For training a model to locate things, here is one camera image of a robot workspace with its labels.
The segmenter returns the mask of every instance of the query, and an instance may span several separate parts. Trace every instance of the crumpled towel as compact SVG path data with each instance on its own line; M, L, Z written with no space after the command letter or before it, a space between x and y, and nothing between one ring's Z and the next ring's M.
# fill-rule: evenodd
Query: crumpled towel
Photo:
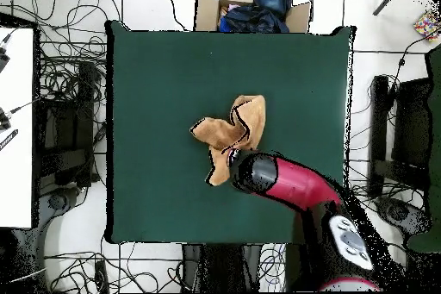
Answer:
M230 111L230 122L203 118L190 132L197 140L208 143L212 169L207 183L217 186L230 178L228 150L256 149L265 126L265 99L262 95L239 96Z

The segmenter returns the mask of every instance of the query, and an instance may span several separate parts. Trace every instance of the green table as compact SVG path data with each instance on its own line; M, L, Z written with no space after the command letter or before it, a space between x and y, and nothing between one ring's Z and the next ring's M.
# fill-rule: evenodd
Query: green table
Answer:
M189 129L204 116L227 119L238 95L262 94L267 120L259 148L342 182L352 28L333 35L130 32L119 22L106 28L111 240L291 241L291 210L229 183L204 182L208 146Z

